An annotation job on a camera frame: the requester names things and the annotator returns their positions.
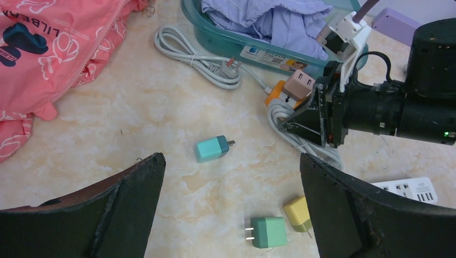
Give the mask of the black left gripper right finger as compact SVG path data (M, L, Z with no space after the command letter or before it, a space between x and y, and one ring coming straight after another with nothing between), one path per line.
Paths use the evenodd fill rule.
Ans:
M455 209L401 197L303 153L320 257L455 257Z

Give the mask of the pink plug adapter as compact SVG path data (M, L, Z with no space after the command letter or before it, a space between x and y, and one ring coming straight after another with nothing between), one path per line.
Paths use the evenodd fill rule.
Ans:
M282 91L295 101L301 101L312 93L314 83L314 78L302 70L296 70L286 80Z

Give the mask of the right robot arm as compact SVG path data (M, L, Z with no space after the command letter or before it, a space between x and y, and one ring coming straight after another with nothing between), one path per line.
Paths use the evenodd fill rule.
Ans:
M366 85L354 70L340 84L330 61L310 98L279 123L281 132L319 146L344 143L349 130L450 145L455 143L455 19L433 21L413 35L404 82L390 75Z

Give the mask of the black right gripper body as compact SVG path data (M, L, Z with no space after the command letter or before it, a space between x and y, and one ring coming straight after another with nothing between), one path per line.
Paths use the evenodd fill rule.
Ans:
M340 92L341 63L330 61L320 88L320 137L323 147L337 148L349 130L375 135L395 135L405 103L405 94L388 82L358 86L349 80Z

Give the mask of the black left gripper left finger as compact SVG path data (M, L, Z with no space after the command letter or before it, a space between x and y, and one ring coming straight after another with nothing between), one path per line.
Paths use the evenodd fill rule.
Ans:
M1 211L1 257L144 257L166 169L162 153L39 206Z

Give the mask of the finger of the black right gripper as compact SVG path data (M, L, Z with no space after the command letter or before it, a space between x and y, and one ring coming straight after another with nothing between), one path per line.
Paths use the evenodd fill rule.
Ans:
M316 84L312 89L310 98L284 121L279 122L279 131L290 133L319 147L324 147L326 140L323 116L320 110L322 90L323 85Z

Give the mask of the orange power strip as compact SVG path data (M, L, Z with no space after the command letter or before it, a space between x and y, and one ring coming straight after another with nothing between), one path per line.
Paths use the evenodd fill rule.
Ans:
M270 104L270 102L274 99L279 99L279 100L285 102L292 109L298 107L300 104L303 103L303 99L296 101L292 97L290 97L288 94L286 94L282 91L285 83L286 82L283 80L280 80L277 82L275 87L271 90L271 92L266 97L265 106L268 106Z

